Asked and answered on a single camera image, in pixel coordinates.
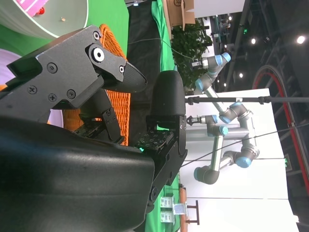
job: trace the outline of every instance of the black pole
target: black pole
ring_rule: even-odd
[[[189,97],[185,100],[188,104],[200,102],[258,102],[260,104],[270,102],[309,102],[309,97],[258,97],[258,98],[201,98]]]

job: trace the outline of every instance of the orange wicker basket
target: orange wicker basket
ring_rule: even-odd
[[[100,26],[100,31],[102,38],[100,42],[102,46],[109,50],[116,56],[121,56],[126,58],[125,54],[121,50],[121,47],[117,40],[115,39],[112,31],[105,24]],[[113,91],[107,91],[112,106],[116,112],[117,119],[121,129],[121,135],[125,137],[123,145],[128,145],[128,136],[129,136],[129,117],[130,117],[130,94],[128,93],[118,93]],[[80,110],[64,110],[63,120],[64,128],[70,131],[76,130],[79,128],[83,122],[79,118]]]

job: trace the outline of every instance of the white display panel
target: white display panel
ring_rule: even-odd
[[[189,232],[298,232],[288,200],[197,199],[200,225]],[[196,199],[187,199],[195,205]],[[196,210],[189,209],[190,220]]]

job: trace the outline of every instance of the cable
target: cable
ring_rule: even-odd
[[[149,40],[161,40],[161,41],[164,42],[168,47],[170,47],[174,52],[178,53],[179,55],[182,55],[183,57],[186,57],[186,58],[188,58],[188,59],[194,60],[194,59],[191,58],[191,57],[187,57],[187,56],[185,56],[184,54],[181,54],[180,52],[177,52],[177,51],[176,51],[174,48],[172,48],[167,42],[165,42],[164,40],[162,40],[162,39],[160,39],[160,38],[138,40],[138,41],[135,41],[135,42],[132,42],[132,43],[128,43],[127,45],[135,44],[135,43],[143,42],[143,41],[149,41]]]
[[[237,141],[237,142],[235,142],[235,143],[232,143],[232,144],[223,146],[223,147],[221,147],[221,148],[219,148],[219,149],[217,149],[217,150],[215,150],[215,151],[212,151],[212,152],[210,152],[210,153],[208,153],[208,154],[206,154],[206,155],[204,155],[204,156],[201,156],[201,157],[199,157],[199,158],[197,158],[197,159],[195,159],[195,160],[192,160],[192,161],[186,163],[185,165],[181,166],[181,168],[184,167],[184,166],[189,165],[190,163],[193,163],[193,162],[195,162],[195,161],[198,161],[198,160],[200,160],[200,159],[202,159],[202,158],[204,158],[204,157],[206,157],[206,156],[209,156],[209,155],[211,155],[213,152],[216,152],[216,151],[219,151],[219,150],[221,150],[221,149],[223,149],[223,148],[226,148],[226,147],[229,147],[229,146],[232,146],[232,145],[241,143],[241,142],[244,141],[244,140],[259,138],[259,137],[262,137],[262,136],[266,136],[266,135],[270,135],[270,134],[274,134],[274,133],[279,133],[279,132],[284,132],[284,131],[289,131],[289,130],[291,130],[291,129],[296,129],[296,128],[305,127],[305,126],[309,126],[309,123],[306,123],[306,124],[303,124],[303,125],[299,125],[299,126],[296,126],[296,127],[290,127],[290,128],[283,129],[283,130],[277,130],[277,131],[270,132],[270,133],[266,133],[266,134],[261,134],[261,135],[258,135],[258,136],[252,137],[252,138],[242,139],[242,140]]]

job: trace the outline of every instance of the white wall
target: white wall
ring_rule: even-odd
[[[219,93],[219,97],[260,97],[268,96],[268,89]],[[271,104],[244,103],[252,110],[257,135],[276,131]],[[217,115],[212,103],[186,105],[186,115]],[[190,127],[206,130],[206,125]],[[224,145],[234,141],[225,141]],[[189,224],[189,232],[297,232],[298,228],[288,202],[284,155],[277,133],[256,139],[260,148],[259,157],[247,169],[237,165],[220,171],[218,181],[206,185],[194,179],[196,167],[210,165],[211,155],[180,169],[180,182],[186,187],[188,205],[198,200],[201,224]],[[212,151],[212,141],[187,142],[188,156],[185,163]],[[240,151],[242,144],[224,148]],[[195,210],[189,210],[190,219],[195,219]]]
[[[245,0],[194,0],[195,18],[242,12]]]

